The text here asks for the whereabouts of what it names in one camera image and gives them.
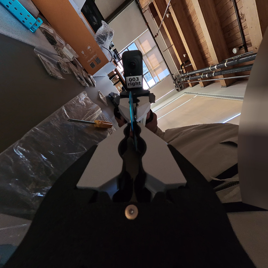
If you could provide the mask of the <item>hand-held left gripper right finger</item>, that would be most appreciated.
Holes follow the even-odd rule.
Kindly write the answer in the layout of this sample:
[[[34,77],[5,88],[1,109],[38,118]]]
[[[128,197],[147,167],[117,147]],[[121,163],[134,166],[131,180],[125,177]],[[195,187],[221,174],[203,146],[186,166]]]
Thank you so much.
[[[151,199],[157,192],[166,192],[186,185],[186,179],[172,156],[167,143],[142,124],[140,138],[146,144],[142,156],[142,167],[146,173],[145,188],[151,192]]]

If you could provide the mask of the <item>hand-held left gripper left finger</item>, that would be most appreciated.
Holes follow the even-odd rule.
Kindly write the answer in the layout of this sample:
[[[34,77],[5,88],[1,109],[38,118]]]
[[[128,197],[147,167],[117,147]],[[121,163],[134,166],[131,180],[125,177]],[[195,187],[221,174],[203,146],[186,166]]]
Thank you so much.
[[[127,149],[126,132],[129,132],[129,124],[125,124],[97,145],[76,185],[78,189],[106,192],[110,199],[118,191],[129,196],[129,173],[122,159]]]

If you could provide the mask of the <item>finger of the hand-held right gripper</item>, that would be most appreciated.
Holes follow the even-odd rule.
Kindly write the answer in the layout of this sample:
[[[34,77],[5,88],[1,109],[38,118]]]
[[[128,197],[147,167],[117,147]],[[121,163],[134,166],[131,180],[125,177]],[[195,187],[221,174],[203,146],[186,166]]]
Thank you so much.
[[[137,100],[138,102],[134,104],[134,107],[136,108],[136,121],[142,122],[146,120],[151,104],[149,102],[149,96],[139,96],[137,97]]]
[[[123,118],[128,123],[130,123],[131,116],[130,116],[129,98],[120,98],[118,108],[119,108],[119,113],[123,116]]]

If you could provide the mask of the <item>blue round metal plate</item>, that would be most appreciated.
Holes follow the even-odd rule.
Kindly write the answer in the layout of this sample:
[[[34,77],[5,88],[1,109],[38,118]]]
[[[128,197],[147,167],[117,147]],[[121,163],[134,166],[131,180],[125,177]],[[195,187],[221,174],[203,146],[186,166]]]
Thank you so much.
[[[138,141],[137,141],[137,124],[136,124],[136,117],[134,113],[134,104],[133,104],[133,97],[131,91],[129,92],[129,112],[130,112],[130,124],[131,124],[131,131],[133,134],[133,141],[136,152],[138,151]]]

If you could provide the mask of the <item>person's right forearm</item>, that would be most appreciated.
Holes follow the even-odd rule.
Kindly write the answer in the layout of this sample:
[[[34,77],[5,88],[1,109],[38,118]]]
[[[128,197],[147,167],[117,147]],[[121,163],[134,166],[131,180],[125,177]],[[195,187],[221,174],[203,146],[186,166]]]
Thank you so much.
[[[181,153],[206,179],[226,179],[238,174],[239,126],[230,123],[199,124],[167,129],[155,134]]]

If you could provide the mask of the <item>person's right hand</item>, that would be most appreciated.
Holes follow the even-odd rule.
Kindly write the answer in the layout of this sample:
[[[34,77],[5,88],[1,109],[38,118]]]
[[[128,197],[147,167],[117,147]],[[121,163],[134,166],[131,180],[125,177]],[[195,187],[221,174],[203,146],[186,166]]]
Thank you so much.
[[[127,123],[125,118],[119,112],[115,114],[115,120],[117,121],[119,127],[122,127]],[[147,124],[145,127],[148,128],[151,132],[156,133],[158,131],[157,115],[151,110],[147,113],[146,122]]]

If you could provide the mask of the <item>large grid window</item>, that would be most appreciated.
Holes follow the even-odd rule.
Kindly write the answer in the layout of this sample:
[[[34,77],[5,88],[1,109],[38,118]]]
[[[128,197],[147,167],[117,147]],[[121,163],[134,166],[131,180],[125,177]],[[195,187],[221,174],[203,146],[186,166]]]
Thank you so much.
[[[149,30],[145,31],[119,54],[140,50],[143,55],[143,89],[150,89],[169,75],[166,64]]]

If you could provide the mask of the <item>bubble wrapped item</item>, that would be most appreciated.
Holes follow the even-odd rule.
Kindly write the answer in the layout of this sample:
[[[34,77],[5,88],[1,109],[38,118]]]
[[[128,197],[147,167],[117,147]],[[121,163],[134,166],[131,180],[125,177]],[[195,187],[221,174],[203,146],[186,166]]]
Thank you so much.
[[[109,49],[110,43],[112,42],[114,30],[105,22],[101,21],[102,26],[97,30],[95,34],[95,41],[100,46]]]

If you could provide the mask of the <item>clear plastic bag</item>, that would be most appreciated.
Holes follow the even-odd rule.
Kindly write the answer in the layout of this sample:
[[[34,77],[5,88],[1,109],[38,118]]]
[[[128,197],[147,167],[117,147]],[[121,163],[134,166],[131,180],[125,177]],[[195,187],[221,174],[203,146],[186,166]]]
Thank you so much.
[[[68,119],[110,121],[83,91],[0,155],[0,212],[32,219],[60,175],[115,131]]]

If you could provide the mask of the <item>tan roller blind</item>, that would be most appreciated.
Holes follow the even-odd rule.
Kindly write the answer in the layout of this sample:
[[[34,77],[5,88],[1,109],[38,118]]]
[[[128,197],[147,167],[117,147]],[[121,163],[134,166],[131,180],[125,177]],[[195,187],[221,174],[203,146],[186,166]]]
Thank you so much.
[[[243,100],[183,94],[154,113],[158,127],[165,131],[198,124],[233,123],[239,120],[235,116],[239,116],[242,105]]]

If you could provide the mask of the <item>black flat screen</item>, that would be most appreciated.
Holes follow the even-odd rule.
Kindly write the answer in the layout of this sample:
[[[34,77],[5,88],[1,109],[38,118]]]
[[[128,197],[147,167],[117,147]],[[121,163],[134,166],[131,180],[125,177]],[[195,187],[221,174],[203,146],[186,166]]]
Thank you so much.
[[[94,32],[102,26],[102,21],[105,20],[94,0],[86,0],[81,9],[81,13],[84,15]]]

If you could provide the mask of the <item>orange cardboard box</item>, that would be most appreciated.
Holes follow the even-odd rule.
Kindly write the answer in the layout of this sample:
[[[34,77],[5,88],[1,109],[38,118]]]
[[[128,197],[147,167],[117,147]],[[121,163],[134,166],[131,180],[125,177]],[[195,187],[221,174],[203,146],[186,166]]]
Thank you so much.
[[[68,0],[33,0],[52,28],[78,54],[78,61],[92,76],[106,76],[108,59]]]

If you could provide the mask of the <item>pile of small parts bags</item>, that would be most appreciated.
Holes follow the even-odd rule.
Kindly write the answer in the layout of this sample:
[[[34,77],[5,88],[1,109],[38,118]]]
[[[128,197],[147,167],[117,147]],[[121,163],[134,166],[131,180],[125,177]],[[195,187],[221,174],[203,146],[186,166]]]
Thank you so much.
[[[56,54],[34,49],[49,76],[56,79],[64,79],[62,74],[74,74],[82,86],[96,87],[96,81],[79,63],[78,54],[66,43],[56,31],[46,24],[40,26],[40,30],[48,42],[54,48]]]

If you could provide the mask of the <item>long metal ceiling pipe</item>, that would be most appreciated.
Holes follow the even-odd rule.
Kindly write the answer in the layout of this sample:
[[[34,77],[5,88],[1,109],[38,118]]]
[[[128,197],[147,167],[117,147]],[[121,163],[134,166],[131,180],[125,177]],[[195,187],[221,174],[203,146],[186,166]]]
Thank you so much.
[[[244,75],[244,76],[234,76],[234,77],[226,77],[226,78],[215,78],[215,79],[206,79],[206,80],[195,80],[195,81],[178,81],[180,84],[186,84],[186,83],[196,83],[196,82],[208,82],[208,81],[217,81],[217,80],[226,80],[226,79],[238,79],[238,78],[246,78],[250,75]]]

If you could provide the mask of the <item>ceiling pipe bundle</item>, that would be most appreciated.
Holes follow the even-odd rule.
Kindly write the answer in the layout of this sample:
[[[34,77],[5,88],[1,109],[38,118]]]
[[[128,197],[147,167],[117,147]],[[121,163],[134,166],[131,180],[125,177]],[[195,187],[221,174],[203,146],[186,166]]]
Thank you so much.
[[[257,53],[245,53],[232,58],[223,60],[218,64],[210,65],[209,67],[198,69],[190,72],[184,72],[176,76],[176,83],[180,89],[182,85],[178,81],[195,81],[220,78],[224,75],[232,75],[243,73],[252,70],[253,63],[243,65],[244,63],[252,62],[256,59]]]

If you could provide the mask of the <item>white foam sheet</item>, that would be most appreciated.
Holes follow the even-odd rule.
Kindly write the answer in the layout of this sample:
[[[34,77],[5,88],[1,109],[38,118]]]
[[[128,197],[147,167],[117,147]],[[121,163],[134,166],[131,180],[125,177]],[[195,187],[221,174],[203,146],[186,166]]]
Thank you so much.
[[[47,53],[51,54],[56,53],[40,28],[35,33],[32,33],[2,5],[0,5],[0,32],[3,35],[32,45],[38,50],[47,51]]]

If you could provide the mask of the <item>group of blue metal brackets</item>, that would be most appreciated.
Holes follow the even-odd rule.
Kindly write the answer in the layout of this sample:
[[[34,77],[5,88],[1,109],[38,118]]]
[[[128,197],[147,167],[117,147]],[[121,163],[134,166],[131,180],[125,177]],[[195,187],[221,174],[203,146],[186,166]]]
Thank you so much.
[[[41,18],[35,19],[27,9],[17,0],[1,0],[1,5],[5,7],[19,22],[28,30],[35,33],[43,24]]]

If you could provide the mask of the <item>orange-handled screwdriver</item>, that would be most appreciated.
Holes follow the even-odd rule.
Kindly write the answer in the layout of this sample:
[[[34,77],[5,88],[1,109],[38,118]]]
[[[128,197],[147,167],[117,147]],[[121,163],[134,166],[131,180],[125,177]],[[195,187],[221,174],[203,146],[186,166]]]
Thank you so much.
[[[102,120],[95,120],[93,122],[91,121],[85,121],[85,120],[78,120],[78,119],[68,119],[69,122],[76,122],[76,123],[83,123],[83,124],[92,124],[96,128],[112,128],[113,124],[111,122],[106,122]]]

